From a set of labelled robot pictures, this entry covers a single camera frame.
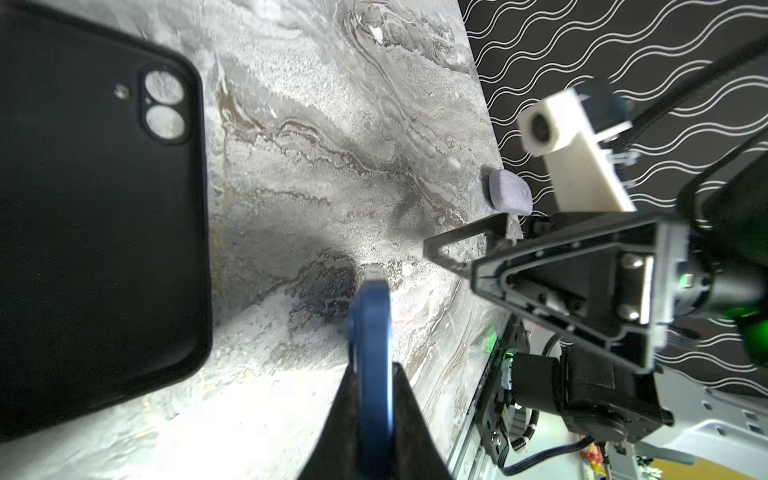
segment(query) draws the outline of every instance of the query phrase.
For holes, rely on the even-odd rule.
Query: blue handle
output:
[[[365,280],[349,308],[349,361],[359,383],[359,470],[389,478],[392,467],[392,320],[386,280]]]

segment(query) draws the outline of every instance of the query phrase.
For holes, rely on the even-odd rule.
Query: phone case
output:
[[[8,440],[191,375],[210,351],[211,307],[194,66],[19,2],[0,2],[0,59]],[[153,98],[152,71],[173,75],[183,99]],[[177,115],[160,121],[172,128],[158,136],[148,112],[168,108]]]

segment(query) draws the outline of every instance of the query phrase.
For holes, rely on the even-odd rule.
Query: black wavy patterned wallpaper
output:
[[[607,78],[631,101],[634,116],[670,86],[768,31],[765,2],[459,0],[459,5],[502,160],[530,185],[538,216],[558,206],[543,161],[521,147],[515,123],[521,109],[586,79]],[[763,59],[699,92],[631,145],[641,157],[627,169],[630,199],[638,210],[674,208],[689,179],[767,125],[768,60]],[[700,195],[720,188],[765,150],[768,141],[704,182]],[[733,322],[679,319],[677,324],[698,331],[702,341],[692,350],[670,346],[657,355],[659,362],[714,388],[768,396],[768,374],[750,364]]]

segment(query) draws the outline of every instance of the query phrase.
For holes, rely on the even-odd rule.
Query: gray rounded object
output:
[[[493,172],[488,177],[488,189],[496,210],[513,215],[530,215],[533,211],[531,188],[509,170]]]

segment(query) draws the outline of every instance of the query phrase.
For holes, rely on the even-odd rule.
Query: marble surface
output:
[[[491,213],[481,177],[501,166],[455,0],[51,4],[200,71],[214,349],[184,382],[0,445],[0,478],[294,478],[369,265],[447,456],[505,316],[421,259],[425,237]]]

